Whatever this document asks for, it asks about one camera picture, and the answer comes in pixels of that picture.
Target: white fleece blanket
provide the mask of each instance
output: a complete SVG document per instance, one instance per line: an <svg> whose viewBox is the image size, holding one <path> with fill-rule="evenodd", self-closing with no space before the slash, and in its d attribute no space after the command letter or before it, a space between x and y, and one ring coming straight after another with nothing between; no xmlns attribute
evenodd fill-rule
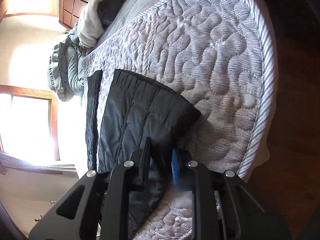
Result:
<svg viewBox="0 0 320 240"><path fill-rule="evenodd" d="M128 0L125 7L134 8ZM211 170L245 178L266 139L274 102L276 57L265 16L256 0L159 0L124 22L83 61L86 77L103 70L98 131L114 69L141 73L201 111L179 146ZM85 105L86 81L84 89ZM135 239L189 236L191 203L190 192L168 190Z"/></svg>
<svg viewBox="0 0 320 240"><path fill-rule="evenodd" d="M77 33L82 47L91 48L96 46L97 39L104 32L97 13L98 3L101 1L89 0L84 11L80 14Z"/></svg>

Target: metal rivet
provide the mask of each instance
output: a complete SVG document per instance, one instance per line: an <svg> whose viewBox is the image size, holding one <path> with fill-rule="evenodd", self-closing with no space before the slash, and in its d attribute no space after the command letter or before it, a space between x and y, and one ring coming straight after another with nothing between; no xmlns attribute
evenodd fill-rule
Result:
<svg viewBox="0 0 320 240"><path fill-rule="evenodd" d="M133 161L125 161L123 163L123 166L124 167L132 167L134 165L134 162Z"/></svg>
<svg viewBox="0 0 320 240"><path fill-rule="evenodd" d="M225 173L226 177L232 178L235 176L235 172L232 170L227 170Z"/></svg>
<svg viewBox="0 0 320 240"><path fill-rule="evenodd" d="M87 177L88 178L92 178L92 177L96 176L96 174L97 174L96 171L93 171L93 170L92 171L88 171L87 172Z"/></svg>
<svg viewBox="0 0 320 240"><path fill-rule="evenodd" d="M188 166L194 168L194 167L198 166L198 162L197 161L189 161Z"/></svg>

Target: dark brown floor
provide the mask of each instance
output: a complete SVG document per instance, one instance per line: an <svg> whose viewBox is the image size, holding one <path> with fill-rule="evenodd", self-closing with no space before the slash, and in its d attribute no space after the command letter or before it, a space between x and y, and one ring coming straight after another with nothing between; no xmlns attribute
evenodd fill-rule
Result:
<svg viewBox="0 0 320 240"><path fill-rule="evenodd" d="M270 160L249 185L279 207L295 236L320 201L320 52L277 40L277 106L268 134Z"/></svg>

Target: black jacket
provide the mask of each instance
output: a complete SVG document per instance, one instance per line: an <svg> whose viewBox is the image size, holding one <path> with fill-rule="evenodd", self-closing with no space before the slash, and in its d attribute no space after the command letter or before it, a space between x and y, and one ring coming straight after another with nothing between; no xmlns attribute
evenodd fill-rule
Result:
<svg viewBox="0 0 320 240"><path fill-rule="evenodd" d="M111 171L143 148L153 144L149 179L144 192L131 192L129 237L142 226L166 189L171 170L171 150L199 118L200 112L183 96L150 78L115 70L101 123L98 148L97 106L102 71L88 77L86 142L89 170Z"/></svg>

